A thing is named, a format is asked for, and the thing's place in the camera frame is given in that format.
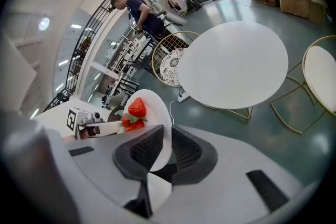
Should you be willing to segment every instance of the man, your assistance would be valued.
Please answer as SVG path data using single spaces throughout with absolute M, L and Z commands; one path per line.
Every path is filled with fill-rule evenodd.
M 163 21 L 150 13 L 151 9 L 141 0 L 111 0 L 111 5 L 118 10 L 127 8 L 139 30 L 145 30 L 158 41 L 161 41 L 171 34 L 171 32 L 165 28 Z

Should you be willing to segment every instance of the metal railing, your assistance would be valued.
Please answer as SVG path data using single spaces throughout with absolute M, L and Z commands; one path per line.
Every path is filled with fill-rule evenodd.
M 111 5 L 110 2 L 111 0 L 104 0 L 83 28 L 83 31 L 77 41 L 74 52 L 72 53 L 70 59 L 70 65 L 65 83 L 66 86 L 55 96 L 55 98 L 49 103 L 44 111 L 54 108 L 55 106 L 63 103 L 64 100 L 68 100 L 68 98 L 64 99 L 64 96 L 72 96 L 75 93 L 79 72 L 86 53 L 99 28 L 111 13 L 109 10 Z

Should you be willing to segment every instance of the gray floor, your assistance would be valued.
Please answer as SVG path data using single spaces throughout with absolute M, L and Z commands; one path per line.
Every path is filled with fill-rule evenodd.
M 311 43 L 336 32 L 330 22 L 325 22 L 323 26 L 317 25 L 306 19 L 284 14 L 279 8 L 268 7 L 251 0 L 211 2 L 198 12 L 189 15 L 187 19 L 188 24 L 182 27 L 183 30 L 199 34 L 218 24 L 234 20 L 265 25 L 285 44 L 289 68 L 302 60 L 305 50 Z M 336 48 L 335 44 L 331 43 L 325 46 L 329 49 Z M 292 75 L 302 81 L 301 73 L 299 67 Z M 164 85 L 146 71 L 138 71 L 135 76 L 140 82 L 140 88 L 156 92 L 168 109 L 170 102 L 177 100 L 178 88 Z M 326 113 L 317 124 L 301 136 L 285 128 L 275 116 L 269 101 L 285 94 L 295 86 L 295 83 L 286 80 L 270 100 L 254 107 L 250 121 L 225 111 L 214 111 L 192 98 L 188 98 L 183 103 L 173 103 L 172 114 L 175 124 L 199 128 L 249 143 L 307 185 L 321 178 L 333 156 L 336 119 Z M 303 90 L 296 91 L 279 101 L 276 107 L 284 119 L 298 129 L 305 129 L 323 111 L 318 105 L 312 105 Z

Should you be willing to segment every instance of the red strawberry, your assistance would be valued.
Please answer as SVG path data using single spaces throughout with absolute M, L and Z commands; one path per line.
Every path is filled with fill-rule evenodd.
M 127 120 L 125 118 L 127 118 L 129 115 L 129 113 L 125 113 L 122 118 L 121 118 L 121 126 L 123 127 L 128 127 L 131 125 L 131 121 L 130 120 Z
M 145 127 L 145 124 L 143 123 L 143 121 L 138 120 L 137 122 L 131 123 L 131 125 L 125 129 L 125 132 L 130 132 L 130 131 L 137 130 L 137 129 L 144 128 L 144 127 Z
M 146 107 L 140 97 L 136 98 L 128 107 L 128 112 L 133 116 L 143 118 L 146 116 Z

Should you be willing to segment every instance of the power strip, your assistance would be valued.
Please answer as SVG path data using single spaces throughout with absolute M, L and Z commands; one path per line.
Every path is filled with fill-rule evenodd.
M 188 99 L 190 97 L 190 95 L 189 94 L 187 94 L 186 92 L 184 92 L 183 94 L 182 94 L 182 96 L 180 97 L 177 97 L 177 99 L 178 99 L 178 101 L 180 102 L 180 103 L 182 103 L 185 99 Z

